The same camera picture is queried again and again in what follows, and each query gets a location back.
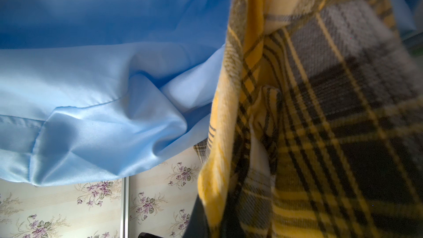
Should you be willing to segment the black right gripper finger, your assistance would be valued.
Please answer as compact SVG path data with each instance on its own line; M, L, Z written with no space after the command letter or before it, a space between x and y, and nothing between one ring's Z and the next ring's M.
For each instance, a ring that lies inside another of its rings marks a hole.
M197 196L183 238L209 238L209 227L201 199Z

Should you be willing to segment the yellow plaid shirt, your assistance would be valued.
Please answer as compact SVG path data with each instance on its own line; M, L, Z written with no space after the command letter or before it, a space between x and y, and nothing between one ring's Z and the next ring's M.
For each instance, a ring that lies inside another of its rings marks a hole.
M391 0L232 0L196 238L420 238L423 75Z

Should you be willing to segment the light blue shirt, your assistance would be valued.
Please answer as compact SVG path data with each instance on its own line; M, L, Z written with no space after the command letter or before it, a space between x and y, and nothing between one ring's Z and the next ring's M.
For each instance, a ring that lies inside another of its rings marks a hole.
M303 22L323 0L264 0L264 35ZM115 180L206 137L224 58L230 0L1 0L1 179L35 186ZM329 120L361 113L322 36L296 50ZM347 54L374 110L414 67L387 44Z

